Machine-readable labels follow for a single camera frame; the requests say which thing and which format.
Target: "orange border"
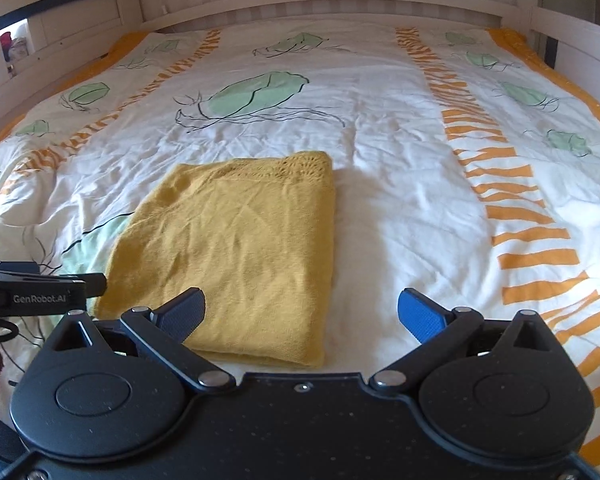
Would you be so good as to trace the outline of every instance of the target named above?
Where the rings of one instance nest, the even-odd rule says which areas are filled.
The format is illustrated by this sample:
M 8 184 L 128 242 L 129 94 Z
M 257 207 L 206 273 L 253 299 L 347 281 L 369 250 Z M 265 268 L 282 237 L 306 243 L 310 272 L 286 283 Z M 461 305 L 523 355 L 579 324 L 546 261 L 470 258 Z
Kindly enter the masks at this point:
M 105 57 L 90 63 L 88 66 L 80 70 L 80 72 L 78 72 L 74 77 L 69 79 L 69 81 L 65 81 L 56 89 L 55 94 L 64 92 L 68 88 L 80 84 L 83 81 L 87 81 L 87 79 L 91 79 L 92 77 L 101 74 L 106 69 L 111 68 L 129 52 L 135 49 L 135 47 L 138 46 L 138 44 L 144 40 L 148 34 L 148 32 L 130 32 L 125 34 L 113 44 Z M 25 114 L 16 117 L 0 131 L 0 142 L 9 136 L 11 130 L 13 130 L 13 127 L 23 120 L 24 117 Z
M 575 83 L 569 81 L 565 76 L 558 74 L 546 65 L 533 50 L 526 44 L 525 37 L 510 28 L 488 28 L 488 33 L 493 41 L 504 50 L 512 53 L 523 61 L 531 70 L 543 75 L 549 81 L 569 92 L 580 101 L 584 102 L 591 110 L 594 117 L 600 121 L 600 103 L 589 93 L 585 92 Z

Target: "folded yellow cloth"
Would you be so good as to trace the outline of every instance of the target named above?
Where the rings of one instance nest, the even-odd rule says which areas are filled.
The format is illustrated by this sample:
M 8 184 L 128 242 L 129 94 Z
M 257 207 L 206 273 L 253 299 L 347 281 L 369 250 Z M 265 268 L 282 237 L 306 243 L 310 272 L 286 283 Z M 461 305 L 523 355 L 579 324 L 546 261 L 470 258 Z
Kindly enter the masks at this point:
M 94 314 L 157 308 L 198 286 L 206 315 L 187 347 L 224 360 L 320 366 L 334 208 L 323 152 L 179 164 L 118 239 Z

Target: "black metal plate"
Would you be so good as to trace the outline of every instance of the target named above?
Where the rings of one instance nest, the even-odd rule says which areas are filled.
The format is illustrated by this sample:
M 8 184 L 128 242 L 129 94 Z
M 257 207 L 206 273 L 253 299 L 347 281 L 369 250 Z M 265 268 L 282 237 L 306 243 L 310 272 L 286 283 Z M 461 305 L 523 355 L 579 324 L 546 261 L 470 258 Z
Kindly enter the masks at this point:
M 310 384 L 309 389 L 296 388 Z M 33 469 L 52 480 L 555 480 L 567 459 L 497 470 L 448 452 L 419 426 L 406 397 L 375 396 L 357 375 L 246 375 L 234 392 L 197 397 L 162 444 L 124 462 Z

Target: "white bedding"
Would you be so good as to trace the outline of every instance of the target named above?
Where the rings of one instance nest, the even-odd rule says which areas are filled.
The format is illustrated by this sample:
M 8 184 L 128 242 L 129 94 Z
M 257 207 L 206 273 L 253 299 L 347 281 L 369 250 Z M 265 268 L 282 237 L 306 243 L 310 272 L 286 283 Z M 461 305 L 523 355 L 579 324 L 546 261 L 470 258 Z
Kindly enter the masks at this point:
M 0 143 L 0 260 L 55 273 L 104 271 L 176 163 L 324 150 L 337 204 L 322 371 L 368 376 L 417 345 L 397 320 L 406 286 L 487 317 L 548 312 L 597 392 L 585 456 L 600 466 L 600 122 L 488 32 L 283 20 L 149 34 L 13 132 Z M 22 368 L 36 349 L 5 345 Z M 4 421 L 20 374 L 6 363 Z

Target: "metal rivet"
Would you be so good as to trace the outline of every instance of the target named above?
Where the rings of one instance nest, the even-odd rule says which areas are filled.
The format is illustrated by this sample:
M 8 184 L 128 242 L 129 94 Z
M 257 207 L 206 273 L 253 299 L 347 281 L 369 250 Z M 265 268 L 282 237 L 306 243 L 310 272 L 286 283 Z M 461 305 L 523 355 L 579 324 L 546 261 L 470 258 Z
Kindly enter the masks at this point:
M 202 372 L 198 377 L 198 382 L 207 388 L 219 388 L 225 386 L 231 380 L 231 375 L 222 370 L 212 370 Z
M 294 386 L 294 390 L 299 394 L 305 394 L 308 393 L 312 387 L 313 385 L 311 383 L 300 383 Z
M 398 370 L 382 370 L 374 375 L 374 380 L 378 386 L 388 388 L 404 384 L 407 381 L 407 376 Z
M 560 476 L 558 476 L 558 480 L 578 480 L 580 474 L 577 471 L 565 471 Z
M 49 476 L 44 471 L 32 471 L 27 475 L 27 480 L 48 480 Z

